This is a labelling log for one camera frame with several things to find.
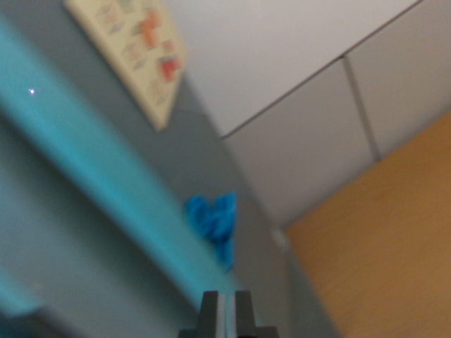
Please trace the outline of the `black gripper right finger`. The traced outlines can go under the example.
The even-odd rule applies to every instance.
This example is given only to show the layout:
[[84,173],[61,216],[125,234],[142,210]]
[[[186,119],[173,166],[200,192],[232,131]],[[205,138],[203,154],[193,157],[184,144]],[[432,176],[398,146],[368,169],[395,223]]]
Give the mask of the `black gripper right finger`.
[[256,337],[252,296],[250,291],[236,291],[230,299],[227,337]]

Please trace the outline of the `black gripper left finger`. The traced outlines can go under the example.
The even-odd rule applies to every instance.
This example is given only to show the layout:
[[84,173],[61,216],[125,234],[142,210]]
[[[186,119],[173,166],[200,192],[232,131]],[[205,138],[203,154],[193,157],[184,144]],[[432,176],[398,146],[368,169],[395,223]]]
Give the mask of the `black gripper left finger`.
[[226,337],[226,298],[218,291],[204,292],[198,317],[198,337]]

